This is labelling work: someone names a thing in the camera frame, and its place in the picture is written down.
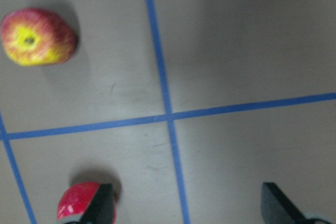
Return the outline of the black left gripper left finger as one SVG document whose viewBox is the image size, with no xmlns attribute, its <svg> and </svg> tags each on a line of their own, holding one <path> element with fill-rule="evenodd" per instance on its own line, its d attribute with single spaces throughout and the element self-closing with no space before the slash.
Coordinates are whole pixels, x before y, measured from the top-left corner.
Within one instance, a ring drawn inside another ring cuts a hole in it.
<svg viewBox="0 0 336 224">
<path fill-rule="evenodd" d="M 80 218 L 84 224 L 113 224 L 116 211 L 112 184 L 101 184 L 98 187 L 88 208 Z"/>
</svg>

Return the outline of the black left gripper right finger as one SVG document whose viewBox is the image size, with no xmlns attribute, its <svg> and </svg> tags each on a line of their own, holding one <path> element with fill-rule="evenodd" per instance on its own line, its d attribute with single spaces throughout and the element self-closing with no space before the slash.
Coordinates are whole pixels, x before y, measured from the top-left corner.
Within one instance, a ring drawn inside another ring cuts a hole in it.
<svg viewBox="0 0 336 224">
<path fill-rule="evenodd" d="M 265 223 L 305 223 L 307 218 L 275 184 L 264 182 L 261 187 L 261 216 Z"/>
</svg>

